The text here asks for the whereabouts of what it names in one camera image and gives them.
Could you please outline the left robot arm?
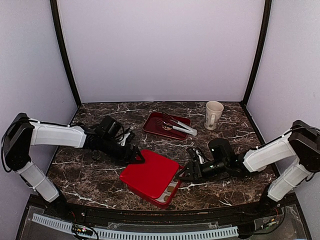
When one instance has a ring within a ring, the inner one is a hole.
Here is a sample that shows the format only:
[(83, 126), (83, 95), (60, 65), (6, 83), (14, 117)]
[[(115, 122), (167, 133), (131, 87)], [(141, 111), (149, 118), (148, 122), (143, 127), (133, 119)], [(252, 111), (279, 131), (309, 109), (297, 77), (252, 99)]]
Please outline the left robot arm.
[(145, 158), (131, 140), (131, 129), (110, 116), (100, 123), (87, 126), (81, 123), (59, 124), (30, 118), (18, 113), (1, 139), (1, 160), (6, 172), (15, 172), (51, 204), (51, 210), (60, 218), (67, 218), (70, 206), (59, 188), (47, 177), (33, 160), (36, 151), (69, 147), (98, 151), (119, 165), (143, 164)]

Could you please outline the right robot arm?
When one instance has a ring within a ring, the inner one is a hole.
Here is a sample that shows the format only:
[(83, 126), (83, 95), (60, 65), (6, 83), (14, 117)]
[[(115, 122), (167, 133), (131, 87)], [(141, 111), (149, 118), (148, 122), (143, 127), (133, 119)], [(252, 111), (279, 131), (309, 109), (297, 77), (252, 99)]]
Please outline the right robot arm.
[(255, 213), (260, 217), (266, 217), (287, 193), (320, 171), (320, 130), (301, 120), (294, 121), (292, 127), (277, 138), (240, 154), (235, 154), (225, 138), (211, 140), (208, 148), (212, 161), (201, 163), (192, 160), (176, 173), (176, 179), (194, 183), (221, 173), (245, 178), (276, 162), (293, 160), (277, 179), (265, 187), (255, 205)]

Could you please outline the metal tongs white handles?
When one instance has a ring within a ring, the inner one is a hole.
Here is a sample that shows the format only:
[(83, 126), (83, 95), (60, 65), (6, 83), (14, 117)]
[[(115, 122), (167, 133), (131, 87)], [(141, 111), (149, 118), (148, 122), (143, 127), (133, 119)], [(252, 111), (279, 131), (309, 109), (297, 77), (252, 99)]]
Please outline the metal tongs white handles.
[(164, 112), (162, 113), (161, 118), (157, 118), (155, 120), (155, 123), (157, 126), (163, 128), (166, 131), (175, 130), (192, 136), (196, 136), (198, 134), (198, 131), (195, 128), (184, 124), (183, 122)]

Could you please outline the small brown chocolate piece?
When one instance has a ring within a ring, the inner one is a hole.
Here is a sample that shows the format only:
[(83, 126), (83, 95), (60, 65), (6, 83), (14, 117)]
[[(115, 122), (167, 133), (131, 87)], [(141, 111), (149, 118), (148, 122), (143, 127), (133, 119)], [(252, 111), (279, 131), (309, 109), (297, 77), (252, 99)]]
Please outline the small brown chocolate piece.
[(167, 191), (172, 193), (174, 191), (175, 187), (174, 186), (168, 186)]

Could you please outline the red box lid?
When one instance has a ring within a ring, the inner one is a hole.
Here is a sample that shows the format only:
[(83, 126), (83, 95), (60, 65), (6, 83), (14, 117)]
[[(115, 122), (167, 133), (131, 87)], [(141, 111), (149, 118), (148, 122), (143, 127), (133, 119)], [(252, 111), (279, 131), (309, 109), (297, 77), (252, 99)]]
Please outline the red box lid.
[(141, 150), (144, 163), (129, 164), (119, 179), (129, 188), (145, 197), (156, 200), (164, 193), (180, 165), (151, 150)]

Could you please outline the red box with liners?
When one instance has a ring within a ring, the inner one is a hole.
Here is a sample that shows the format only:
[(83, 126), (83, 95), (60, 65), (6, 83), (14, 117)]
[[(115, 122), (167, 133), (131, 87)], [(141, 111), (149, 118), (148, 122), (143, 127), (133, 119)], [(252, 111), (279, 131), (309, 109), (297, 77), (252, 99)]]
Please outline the red box with liners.
[[(166, 209), (181, 185), (181, 181), (175, 178), (176, 173), (181, 169), (182, 167), (179, 165), (174, 174), (163, 174), (163, 176), (158, 174), (157, 177), (143, 176), (143, 178), (137, 178), (137, 181), (134, 177), (133, 180), (128, 180), (126, 185), (131, 192), (143, 200), (161, 209)], [(173, 192), (167, 191), (168, 186), (174, 186)], [(164, 201), (165, 196), (169, 196), (167, 201)]]

